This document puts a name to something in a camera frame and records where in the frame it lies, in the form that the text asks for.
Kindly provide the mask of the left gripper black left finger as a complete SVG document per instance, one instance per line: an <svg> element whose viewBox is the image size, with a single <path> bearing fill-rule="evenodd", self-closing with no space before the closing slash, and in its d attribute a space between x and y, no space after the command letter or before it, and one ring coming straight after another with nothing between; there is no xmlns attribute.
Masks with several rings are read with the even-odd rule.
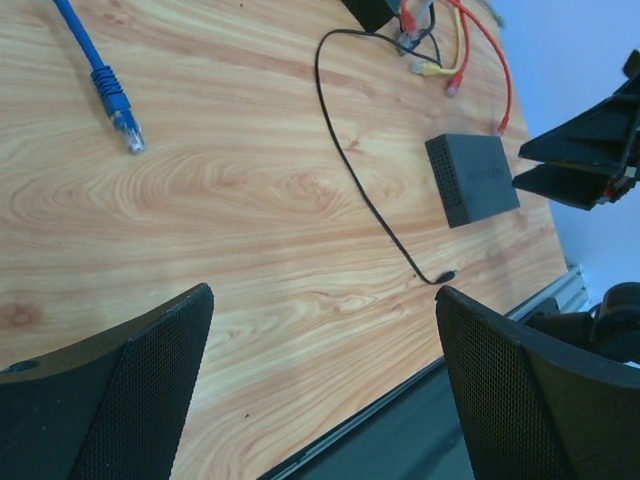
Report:
<svg viewBox="0 0 640 480"><path fill-rule="evenodd" d="M167 479L214 311L201 283L1 372L4 479Z"/></svg>

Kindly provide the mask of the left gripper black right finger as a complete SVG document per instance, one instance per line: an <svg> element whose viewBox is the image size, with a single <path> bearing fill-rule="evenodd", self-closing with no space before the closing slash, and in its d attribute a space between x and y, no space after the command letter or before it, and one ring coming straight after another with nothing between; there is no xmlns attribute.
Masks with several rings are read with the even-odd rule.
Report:
<svg viewBox="0 0 640 480"><path fill-rule="evenodd" d="M635 479L639 365L579 348L445 286L436 319L474 475Z"/></svg>

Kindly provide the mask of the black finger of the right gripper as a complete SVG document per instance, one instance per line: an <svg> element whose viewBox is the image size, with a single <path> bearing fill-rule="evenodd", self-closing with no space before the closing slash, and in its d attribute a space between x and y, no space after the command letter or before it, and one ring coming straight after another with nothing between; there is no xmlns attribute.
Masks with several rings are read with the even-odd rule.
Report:
<svg viewBox="0 0 640 480"><path fill-rule="evenodd" d="M630 191L629 178L612 178L549 164L540 164L517 175L512 185L516 189L582 210L615 203Z"/></svg>
<svg viewBox="0 0 640 480"><path fill-rule="evenodd" d="M639 132L639 78L627 80L597 105L541 134L519 156L544 163L613 168Z"/></svg>

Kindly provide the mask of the black network switch box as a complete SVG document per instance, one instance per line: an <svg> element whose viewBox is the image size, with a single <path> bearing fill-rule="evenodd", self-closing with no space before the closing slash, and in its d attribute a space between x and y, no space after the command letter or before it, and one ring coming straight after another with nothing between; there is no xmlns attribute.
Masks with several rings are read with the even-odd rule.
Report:
<svg viewBox="0 0 640 480"><path fill-rule="evenodd" d="M425 149L450 228L520 207L499 137L442 134Z"/></svg>

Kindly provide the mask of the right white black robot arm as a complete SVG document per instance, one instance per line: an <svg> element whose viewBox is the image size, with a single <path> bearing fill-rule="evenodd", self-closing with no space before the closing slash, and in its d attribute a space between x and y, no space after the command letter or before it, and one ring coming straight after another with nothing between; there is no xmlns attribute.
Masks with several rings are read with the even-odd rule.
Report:
<svg viewBox="0 0 640 480"><path fill-rule="evenodd" d="M519 156L537 165L512 185L589 211L620 200L639 183L639 74L596 106L526 142ZM606 358L639 365L639 284L611 287L596 310L530 323Z"/></svg>

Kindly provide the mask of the black power adapter brick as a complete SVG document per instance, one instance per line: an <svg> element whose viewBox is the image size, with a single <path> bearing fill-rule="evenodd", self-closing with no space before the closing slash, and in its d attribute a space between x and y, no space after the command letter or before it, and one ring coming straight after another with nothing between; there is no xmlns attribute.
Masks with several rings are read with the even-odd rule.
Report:
<svg viewBox="0 0 640 480"><path fill-rule="evenodd" d="M400 12L401 0L342 0L366 32L377 32Z"/></svg>

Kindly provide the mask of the aluminium front rail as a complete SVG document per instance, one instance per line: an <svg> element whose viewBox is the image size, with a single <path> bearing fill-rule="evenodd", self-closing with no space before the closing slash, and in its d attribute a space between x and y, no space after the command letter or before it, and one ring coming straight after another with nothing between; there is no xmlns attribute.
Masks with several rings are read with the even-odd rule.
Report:
<svg viewBox="0 0 640 480"><path fill-rule="evenodd" d="M573 313L586 311L590 307L591 299L583 269L579 265L573 265L567 273L514 307L505 316L522 322L534 314Z"/></svg>

